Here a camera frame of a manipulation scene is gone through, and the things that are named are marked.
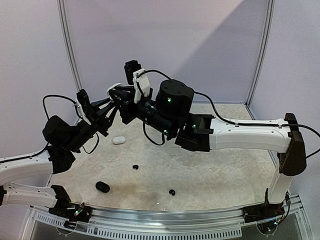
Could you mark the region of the beige charging case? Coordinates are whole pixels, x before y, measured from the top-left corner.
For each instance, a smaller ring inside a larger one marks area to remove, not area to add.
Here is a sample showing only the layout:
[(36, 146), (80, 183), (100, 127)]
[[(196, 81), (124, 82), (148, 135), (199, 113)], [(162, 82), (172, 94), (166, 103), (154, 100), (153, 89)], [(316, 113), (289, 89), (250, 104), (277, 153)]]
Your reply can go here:
[(116, 87), (122, 87), (122, 86), (123, 86), (122, 83), (119, 83), (119, 82), (115, 83), (106, 90), (106, 94), (109, 95), (110, 90), (114, 90)]

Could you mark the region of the black earbud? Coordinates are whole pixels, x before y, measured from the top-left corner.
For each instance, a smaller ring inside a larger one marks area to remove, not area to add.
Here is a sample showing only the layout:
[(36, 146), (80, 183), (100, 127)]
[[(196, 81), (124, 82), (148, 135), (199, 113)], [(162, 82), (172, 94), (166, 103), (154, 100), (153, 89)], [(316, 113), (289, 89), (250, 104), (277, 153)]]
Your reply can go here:
[(173, 190), (173, 189), (170, 189), (170, 190), (169, 190), (169, 194), (172, 195), (172, 196), (174, 196), (174, 195), (176, 194), (176, 191)]

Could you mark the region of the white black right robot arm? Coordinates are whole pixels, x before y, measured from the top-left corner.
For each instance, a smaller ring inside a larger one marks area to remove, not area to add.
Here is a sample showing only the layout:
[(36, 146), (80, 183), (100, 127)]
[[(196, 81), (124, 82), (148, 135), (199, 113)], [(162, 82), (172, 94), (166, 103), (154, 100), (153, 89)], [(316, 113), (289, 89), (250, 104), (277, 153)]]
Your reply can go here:
[(190, 110), (195, 91), (175, 79), (164, 80), (155, 99), (151, 98), (152, 89), (147, 80), (131, 86), (117, 83), (107, 90), (107, 95), (118, 108), (123, 123), (140, 119), (185, 150), (260, 149), (276, 152), (279, 164), (266, 191), (265, 202), (258, 208), (262, 218), (269, 218), (278, 210), (293, 178), (306, 169), (305, 142), (292, 113), (270, 121), (194, 114)]

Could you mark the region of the black earbud mid table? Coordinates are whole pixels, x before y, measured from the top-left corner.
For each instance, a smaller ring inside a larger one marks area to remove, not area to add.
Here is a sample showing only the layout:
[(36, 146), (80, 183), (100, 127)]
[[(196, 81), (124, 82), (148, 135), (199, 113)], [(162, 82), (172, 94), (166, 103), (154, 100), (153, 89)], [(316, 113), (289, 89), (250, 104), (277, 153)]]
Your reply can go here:
[(133, 168), (134, 170), (138, 170), (138, 169), (139, 169), (139, 166), (138, 166), (137, 164), (135, 164), (135, 165), (132, 166), (132, 168)]

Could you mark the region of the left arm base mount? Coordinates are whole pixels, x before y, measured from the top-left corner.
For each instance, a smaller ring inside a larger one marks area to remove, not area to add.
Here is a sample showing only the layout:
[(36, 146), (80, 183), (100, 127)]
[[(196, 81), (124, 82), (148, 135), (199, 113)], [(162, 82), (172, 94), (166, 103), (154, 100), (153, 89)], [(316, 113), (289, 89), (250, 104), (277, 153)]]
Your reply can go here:
[(91, 218), (92, 208), (84, 202), (81, 204), (72, 203), (70, 199), (58, 199), (54, 207), (48, 212), (51, 215), (66, 218), (69, 222), (88, 223)]

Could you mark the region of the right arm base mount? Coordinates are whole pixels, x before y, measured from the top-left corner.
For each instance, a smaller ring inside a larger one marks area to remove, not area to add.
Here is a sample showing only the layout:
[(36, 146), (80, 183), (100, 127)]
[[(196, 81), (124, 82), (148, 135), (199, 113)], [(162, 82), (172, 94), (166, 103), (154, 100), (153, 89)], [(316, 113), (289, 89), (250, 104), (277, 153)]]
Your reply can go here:
[(245, 223), (257, 222), (280, 216), (280, 219), (275, 221), (275, 225), (278, 225), (289, 215), (290, 206), (291, 199), (288, 191), (285, 194), (284, 201), (278, 204), (270, 203), (268, 200), (268, 193), (265, 192), (263, 203), (245, 206), (241, 211)]

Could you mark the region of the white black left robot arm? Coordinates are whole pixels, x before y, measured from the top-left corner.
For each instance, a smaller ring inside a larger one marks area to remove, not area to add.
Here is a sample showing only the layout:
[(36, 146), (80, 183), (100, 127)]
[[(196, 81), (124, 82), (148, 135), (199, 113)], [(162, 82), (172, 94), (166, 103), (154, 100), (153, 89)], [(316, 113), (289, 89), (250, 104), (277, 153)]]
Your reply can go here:
[(117, 105), (108, 98), (95, 103), (81, 100), (76, 107), (82, 110), (82, 120), (69, 125), (59, 116), (51, 116), (42, 131), (46, 147), (32, 155), (0, 161), (1, 205), (30, 205), (56, 209), (63, 217), (74, 213), (74, 205), (60, 185), (49, 187), (30, 186), (16, 183), (36, 175), (60, 174), (68, 171), (75, 161), (75, 153), (94, 134), (107, 136), (117, 113)]

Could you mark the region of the black oval charging case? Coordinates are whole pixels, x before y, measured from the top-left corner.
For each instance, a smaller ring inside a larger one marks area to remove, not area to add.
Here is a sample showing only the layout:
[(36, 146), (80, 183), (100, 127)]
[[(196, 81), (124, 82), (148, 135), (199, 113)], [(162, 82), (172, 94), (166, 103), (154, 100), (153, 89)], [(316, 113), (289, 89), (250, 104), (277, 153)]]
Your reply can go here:
[(110, 186), (102, 181), (98, 181), (96, 184), (95, 184), (95, 188), (102, 192), (102, 193), (108, 193), (110, 191)]

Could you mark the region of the white earbud charging case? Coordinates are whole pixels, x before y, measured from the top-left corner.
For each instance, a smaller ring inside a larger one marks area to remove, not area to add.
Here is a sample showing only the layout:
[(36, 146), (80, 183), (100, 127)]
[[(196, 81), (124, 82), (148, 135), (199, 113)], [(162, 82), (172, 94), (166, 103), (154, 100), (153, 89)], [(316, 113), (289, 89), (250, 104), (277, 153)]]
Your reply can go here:
[(112, 139), (112, 143), (114, 145), (121, 145), (126, 142), (126, 138), (124, 136), (116, 136)]

